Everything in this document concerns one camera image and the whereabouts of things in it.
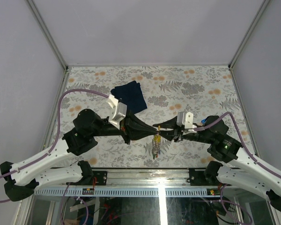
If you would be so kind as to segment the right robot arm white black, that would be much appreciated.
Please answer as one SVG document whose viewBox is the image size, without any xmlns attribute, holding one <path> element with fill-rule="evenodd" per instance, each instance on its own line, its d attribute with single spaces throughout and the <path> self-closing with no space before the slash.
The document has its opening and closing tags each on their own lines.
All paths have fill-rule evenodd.
<svg viewBox="0 0 281 225">
<path fill-rule="evenodd" d="M 252 192 L 281 212 L 281 170 L 249 151 L 242 138 L 227 134 L 229 127 L 223 116 L 208 116 L 201 125 L 193 122 L 193 114 L 180 112 L 173 119 L 155 124 L 160 135 L 179 142 L 189 140 L 209 144 L 208 153 L 216 159 L 204 172 L 205 182 L 229 184 Z"/>
</svg>

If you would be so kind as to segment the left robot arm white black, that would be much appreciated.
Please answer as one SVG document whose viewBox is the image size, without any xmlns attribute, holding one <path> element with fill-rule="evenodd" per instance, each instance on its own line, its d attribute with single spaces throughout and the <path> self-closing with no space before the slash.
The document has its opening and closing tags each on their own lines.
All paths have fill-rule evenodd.
<svg viewBox="0 0 281 225">
<path fill-rule="evenodd" d="M 17 202 L 34 194 L 36 190 L 55 184 L 93 185 L 94 174 L 87 161 L 55 168 L 55 165 L 86 153 L 96 147 L 97 136 L 121 136 L 126 144 L 147 136 L 156 135 L 156 128 L 147 125 L 128 112 L 119 122 L 111 124 L 90 109 L 82 110 L 73 120 L 74 128 L 44 151 L 19 163 L 0 165 L 6 183 L 4 190 L 9 200 Z"/>
</svg>

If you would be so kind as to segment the keyring with tagged keys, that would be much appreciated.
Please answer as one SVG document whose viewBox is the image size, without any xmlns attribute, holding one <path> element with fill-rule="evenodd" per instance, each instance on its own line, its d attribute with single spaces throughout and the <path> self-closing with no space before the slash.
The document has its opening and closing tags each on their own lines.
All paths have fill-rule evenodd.
<svg viewBox="0 0 281 225">
<path fill-rule="evenodd" d="M 160 145 L 161 142 L 159 144 L 155 144 L 153 139 L 152 139 L 152 156 L 153 156 L 153 160 L 155 160 L 156 158 L 158 158 L 158 155 L 160 154 Z"/>
</svg>

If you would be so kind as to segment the key with yellow tag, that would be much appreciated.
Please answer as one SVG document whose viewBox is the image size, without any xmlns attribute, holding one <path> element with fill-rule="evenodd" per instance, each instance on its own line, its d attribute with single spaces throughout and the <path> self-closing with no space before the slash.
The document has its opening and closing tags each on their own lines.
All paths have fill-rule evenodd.
<svg viewBox="0 0 281 225">
<path fill-rule="evenodd" d="M 153 141 L 155 144 L 159 144 L 161 142 L 160 129 L 160 126 L 158 126 L 157 134 L 154 135 Z"/>
</svg>

